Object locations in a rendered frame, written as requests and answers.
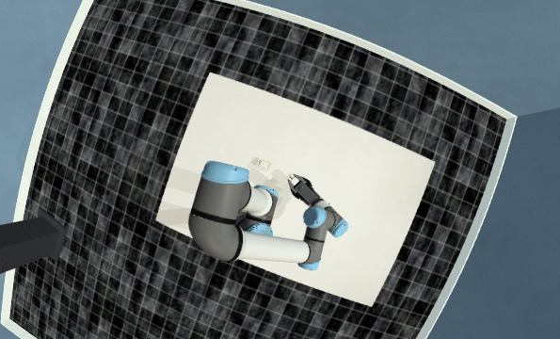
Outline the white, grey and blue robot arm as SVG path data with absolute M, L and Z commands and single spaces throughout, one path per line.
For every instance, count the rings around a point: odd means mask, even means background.
M 223 261 L 242 258 L 288 262 L 316 270 L 327 231 L 340 237 L 348 223 L 331 203 L 320 201 L 304 212 L 303 221 L 308 227 L 303 241 L 273 236 L 270 226 L 279 193 L 268 186 L 252 187 L 248 175 L 248 169 L 234 165 L 216 161 L 205 164 L 188 219 L 194 241 L 207 254 Z

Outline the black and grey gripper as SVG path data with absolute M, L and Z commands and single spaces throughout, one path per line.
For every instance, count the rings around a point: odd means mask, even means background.
M 297 175 L 297 174 L 294 174 L 294 176 L 297 178 L 298 181 L 301 180 L 301 181 L 302 181 L 302 182 L 303 182 L 303 183 L 304 183 L 318 198 L 319 198 L 319 199 L 317 199 L 316 201 L 314 201 L 314 202 L 312 203 L 312 205 L 310 205 L 303 197 L 301 197 L 301 196 L 295 191 L 295 189 L 294 189 L 294 186 L 295 186 L 295 185 L 293 185 L 292 182 L 288 179 L 288 183 L 289 183 L 289 187 L 290 187 L 290 189 L 291 189 L 291 192 L 292 192 L 292 194 L 293 194 L 298 200 L 300 199 L 301 201 L 304 201 L 304 203 L 306 203 L 309 207 L 315 206 L 315 205 L 316 205 L 318 202 L 320 202 L 320 201 L 324 201 L 324 199 L 322 199 L 321 196 L 320 196 L 315 190 L 313 190 L 313 187 L 311 187 L 311 186 L 312 186 L 312 183 L 311 183 L 308 179 L 306 179 L 306 178 L 304 178 L 304 177 L 302 177 L 302 176 L 299 176 L 299 175 Z

